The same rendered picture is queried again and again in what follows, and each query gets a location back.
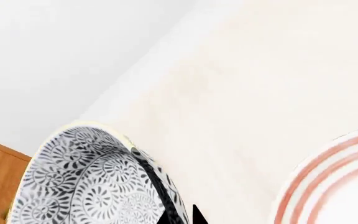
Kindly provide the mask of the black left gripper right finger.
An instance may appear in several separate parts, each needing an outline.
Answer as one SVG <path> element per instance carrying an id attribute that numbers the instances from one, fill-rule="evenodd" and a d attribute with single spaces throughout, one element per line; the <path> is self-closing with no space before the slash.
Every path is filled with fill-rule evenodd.
<path id="1" fill-rule="evenodd" d="M 203 214 L 200 212 L 196 205 L 192 206 L 192 219 L 193 224 L 208 224 Z"/>

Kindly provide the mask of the black floral patterned bowl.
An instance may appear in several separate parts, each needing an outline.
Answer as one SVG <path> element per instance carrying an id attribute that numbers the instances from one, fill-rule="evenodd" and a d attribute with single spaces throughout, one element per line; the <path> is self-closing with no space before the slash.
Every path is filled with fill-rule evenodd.
<path id="1" fill-rule="evenodd" d="M 173 180 L 127 137 L 77 122 L 50 136 L 26 167 L 6 224 L 190 224 Z"/>

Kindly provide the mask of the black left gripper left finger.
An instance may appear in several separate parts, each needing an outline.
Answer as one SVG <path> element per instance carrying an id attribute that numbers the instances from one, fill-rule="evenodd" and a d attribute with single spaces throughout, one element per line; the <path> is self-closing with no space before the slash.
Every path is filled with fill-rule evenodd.
<path id="1" fill-rule="evenodd" d="M 166 210 L 163 211 L 161 217 L 156 224 L 168 224 L 168 214 Z"/>

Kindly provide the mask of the white plate with red rings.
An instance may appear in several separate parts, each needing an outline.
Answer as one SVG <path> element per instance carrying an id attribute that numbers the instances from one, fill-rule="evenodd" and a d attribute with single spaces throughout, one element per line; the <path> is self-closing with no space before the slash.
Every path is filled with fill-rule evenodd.
<path id="1" fill-rule="evenodd" d="M 358 224 L 358 130 L 334 139 L 296 167 L 267 224 Z"/>

